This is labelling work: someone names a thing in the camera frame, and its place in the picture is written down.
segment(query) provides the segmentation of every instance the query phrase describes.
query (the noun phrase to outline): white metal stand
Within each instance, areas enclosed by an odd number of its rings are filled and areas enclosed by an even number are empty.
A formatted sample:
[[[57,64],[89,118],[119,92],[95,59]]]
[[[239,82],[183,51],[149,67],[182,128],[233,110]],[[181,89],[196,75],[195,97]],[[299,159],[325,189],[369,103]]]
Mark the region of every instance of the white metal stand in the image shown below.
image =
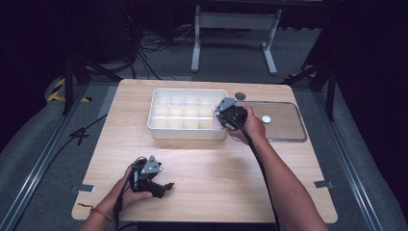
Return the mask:
[[[268,42],[263,42],[262,47],[268,64],[269,73],[277,73],[273,62],[270,47],[275,37],[276,29],[282,10],[275,14],[251,14],[251,13],[202,13],[200,6],[195,7],[195,40],[192,51],[191,71],[197,72],[200,61],[200,28],[230,28],[249,30],[269,30]]]

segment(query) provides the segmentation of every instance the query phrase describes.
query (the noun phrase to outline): yellow and black striped tape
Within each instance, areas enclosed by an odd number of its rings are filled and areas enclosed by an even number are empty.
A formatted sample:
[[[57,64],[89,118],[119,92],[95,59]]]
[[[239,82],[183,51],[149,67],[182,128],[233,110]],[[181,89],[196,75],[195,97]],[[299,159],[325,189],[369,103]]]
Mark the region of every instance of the yellow and black striped tape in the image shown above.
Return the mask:
[[[53,88],[50,96],[48,96],[48,101],[60,101],[60,102],[65,102],[65,96],[58,96],[58,92],[60,91],[61,87],[65,83],[65,78],[61,77],[61,79],[57,82],[55,87]],[[89,103],[92,101],[92,97],[83,97],[81,99],[81,102],[83,103]]]

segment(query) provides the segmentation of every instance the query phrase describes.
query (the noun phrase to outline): gray floor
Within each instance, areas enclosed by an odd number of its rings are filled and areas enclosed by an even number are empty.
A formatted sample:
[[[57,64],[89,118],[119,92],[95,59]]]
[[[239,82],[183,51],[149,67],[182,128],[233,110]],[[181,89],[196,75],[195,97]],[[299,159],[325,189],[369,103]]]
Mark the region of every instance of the gray floor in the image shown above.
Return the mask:
[[[166,79],[275,84],[283,81],[288,74],[300,71],[300,66],[318,35],[319,30],[279,30],[271,49],[278,69],[276,76],[268,74],[260,49],[261,41],[267,37],[263,32],[251,32],[244,37],[221,31],[206,33],[201,39],[200,69],[197,73],[190,72],[191,38],[183,43],[171,45],[164,51],[146,55],[155,72]],[[134,67],[138,78],[154,79],[152,73],[148,73],[140,62],[136,62]],[[129,69],[119,75],[124,78],[132,76]],[[321,112],[324,90],[310,92],[304,87],[307,83],[308,81],[304,80],[294,85],[293,92],[324,178],[334,185],[330,193],[339,219],[329,225],[331,230],[408,230],[399,205],[377,170],[340,90],[337,89],[335,98],[335,122],[327,123],[325,114]],[[50,83],[44,97],[49,95],[54,86],[55,82]],[[91,102],[76,104],[71,117],[64,121],[66,126],[58,134],[60,138],[51,149],[52,153],[57,153],[69,140],[69,134],[93,123],[107,112],[112,99],[110,96],[115,92],[116,86],[117,83],[104,77],[93,79],[85,88],[83,95],[79,96],[91,97]],[[63,102],[48,102],[42,111],[21,128],[0,155],[1,218],[5,218],[10,212],[14,200],[44,147],[50,138],[56,136],[53,132],[57,124],[65,119],[61,117],[63,109]],[[87,130],[90,136],[84,138],[81,145],[78,145],[78,140],[73,140],[62,150],[44,175],[16,230],[75,230],[80,227],[82,222],[74,220],[70,214],[76,198],[76,193],[71,189],[82,183],[103,123],[104,120],[101,120],[91,126]],[[340,140],[333,135],[333,128],[339,134]],[[349,178],[350,170],[343,164],[344,152],[357,173],[360,183],[357,186],[363,187],[362,191],[356,189],[355,182]],[[358,192],[365,193],[363,197],[366,195],[370,204],[362,204],[361,200],[356,199]],[[372,222],[367,218],[365,208],[371,207],[374,211],[371,217],[377,218],[377,221],[373,222],[377,226],[372,226]],[[183,227],[186,230],[238,230],[236,226],[227,224],[191,226],[178,223],[144,223],[140,225],[140,229],[142,227],[145,227],[145,230],[182,230]],[[249,224],[242,226],[240,230],[268,228],[269,226]]]

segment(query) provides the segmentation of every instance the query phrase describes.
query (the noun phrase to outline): red string bracelet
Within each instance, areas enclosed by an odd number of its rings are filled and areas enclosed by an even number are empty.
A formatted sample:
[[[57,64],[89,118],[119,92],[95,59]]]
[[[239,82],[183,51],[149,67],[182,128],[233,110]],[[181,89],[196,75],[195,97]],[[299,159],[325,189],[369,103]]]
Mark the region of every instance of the red string bracelet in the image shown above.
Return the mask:
[[[90,207],[90,211],[89,211],[90,214],[91,214],[92,212],[96,212],[96,213],[101,214],[101,215],[102,215],[103,217],[105,217],[108,221],[111,221],[111,220],[114,219],[114,218],[112,218],[111,215],[109,215],[109,214],[103,212],[102,210],[99,210],[98,208],[95,208],[95,207],[93,207],[93,206],[91,206],[91,205],[86,205],[86,204],[83,204],[83,203],[78,203],[78,205],[81,205],[81,206],[83,206],[83,207]]]

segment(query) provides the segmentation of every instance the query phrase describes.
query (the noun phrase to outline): human arm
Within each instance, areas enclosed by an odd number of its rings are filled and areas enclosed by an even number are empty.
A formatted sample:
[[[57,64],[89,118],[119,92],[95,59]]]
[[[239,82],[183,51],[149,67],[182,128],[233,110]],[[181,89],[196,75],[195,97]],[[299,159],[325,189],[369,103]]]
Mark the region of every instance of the human arm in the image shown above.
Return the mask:
[[[262,160],[270,196],[285,230],[328,230],[312,197],[270,145],[262,120],[254,115],[252,108],[244,108],[248,112],[244,129]],[[227,131],[231,136],[248,144],[240,130],[227,129]]]
[[[131,168],[128,167],[124,176],[116,182],[112,187],[111,191],[102,199],[102,201],[95,207],[99,211],[106,213],[108,216],[114,217],[114,205],[116,203],[117,197],[120,194],[120,191],[126,181],[127,176],[129,175]],[[133,192],[132,190],[127,190],[123,195],[122,209],[125,209],[130,204],[151,198],[153,195],[151,192]],[[105,230],[108,225],[109,220],[98,212],[92,212],[89,214],[87,220],[81,227],[81,231],[86,230]]]

